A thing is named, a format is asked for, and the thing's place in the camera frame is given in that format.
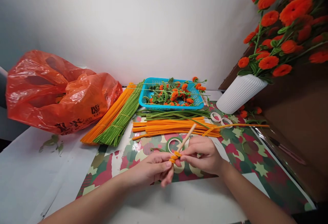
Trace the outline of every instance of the orange plastic bag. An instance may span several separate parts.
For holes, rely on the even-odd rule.
[[[108,73],[81,69],[32,50],[8,72],[8,118],[55,134],[71,134],[101,118],[122,93]]]

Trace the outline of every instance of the white table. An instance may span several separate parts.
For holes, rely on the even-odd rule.
[[[207,91],[207,93],[219,95],[217,91]],[[60,136],[59,142],[63,141],[64,143],[64,149],[60,156],[57,151],[52,152],[54,148],[51,147],[45,147],[39,153],[40,146],[50,139],[52,134],[33,127],[17,137],[0,154],[0,223],[37,223],[42,220],[43,216],[47,216],[75,200],[92,160],[97,153],[97,147],[86,146],[80,143],[80,139],[89,129],[71,135]],[[119,148],[115,148],[115,150],[121,150],[119,155],[122,155],[125,144],[128,142],[130,130],[131,128],[127,128],[126,137],[123,136]],[[227,158],[224,155],[224,149],[223,152],[220,148],[218,149],[222,156]],[[120,159],[118,157],[116,161],[112,162],[113,176],[119,172]],[[245,177],[266,193],[257,176],[254,175],[253,173]],[[177,182],[172,184],[166,191],[176,192],[177,189],[187,189],[189,187],[189,189],[194,189],[195,194],[201,195],[199,192],[197,193],[197,185],[201,184],[209,189],[206,186],[209,184],[209,181],[213,181],[213,179]],[[229,205],[233,211],[230,214],[226,211],[222,212],[221,214],[224,214],[226,218],[221,218],[221,221],[233,220],[230,222],[232,223],[243,220],[245,216],[234,198],[229,195],[229,191],[222,185],[219,188],[222,192],[219,192],[216,196],[217,207],[221,206],[220,209],[224,211],[223,207]],[[174,209],[170,208],[170,205],[162,202],[160,189],[156,189],[156,186],[153,186],[151,190],[147,191],[153,192],[151,197],[153,202],[157,201],[167,211],[170,211],[172,214],[175,213]],[[129,215],[122,215],[122,213],[138,213],[143,216],[142,220],[145,222],[148,220],[149,223],[154,220],[145,211],[147,205],[131,208],[131,202],[137,197],[138,195],[132,196],[121,211],[115,215],[112,219],[114,223],[123,221],[123,216],[125,218],[129,217]],[[230,216],[237,216],[238,219],[235,220]]]

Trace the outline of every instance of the green leaf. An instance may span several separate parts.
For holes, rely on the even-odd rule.
[[[52,146],[55,143],[57,143],[59,140],[58,135],[52,135],[51,139],[47,140],[46,142],[43,143],[43,146]]]
[[[248,58],[254,58],[254,57],[257,57],[258,55],[260,55],[260,53],[249,55]]]
[[[249,66],[252,69],[253,73],[255,74],[257,72],[258,65],[255,62],[251,61],[249,62]]]
[[[283,27],[281,29],[278,30],[278,34],[282,34],[282,33],[285,33],[287,30],[288,30],[289,26],[287,27]]]
[[[269,85],[272,85],[272,84],[273,84],[273,80],[272,80],[271,78],[264,77],[264,76],[259,76],[259,78],[260,78],[262,81],[267,82]]]
[[[240,70],[240,71],[237,73],[237,75],[241,75],[241,76],[243,76],[243,75],[248,75],[248,74],[252,74],[252,72],[249,71],[249,70]]]
[[[270,43],[270,45],[271,45],[272,47],[277,47],[278,43],[279,43],[279,42],[278,42],[277,40],[272,40],[271,43]]]

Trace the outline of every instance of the white wall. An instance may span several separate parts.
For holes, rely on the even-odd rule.
[[[36,29],[41,50],[123,85],[196,75],[217,89],[258,22],[251,0],[1,1]]]

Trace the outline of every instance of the white vase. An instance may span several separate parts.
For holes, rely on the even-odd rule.
[[[216,106],[226,114],[233,114],[259,91],[265,88],[267,84],[267,82],[251,74],[237,76],[216,102]]]

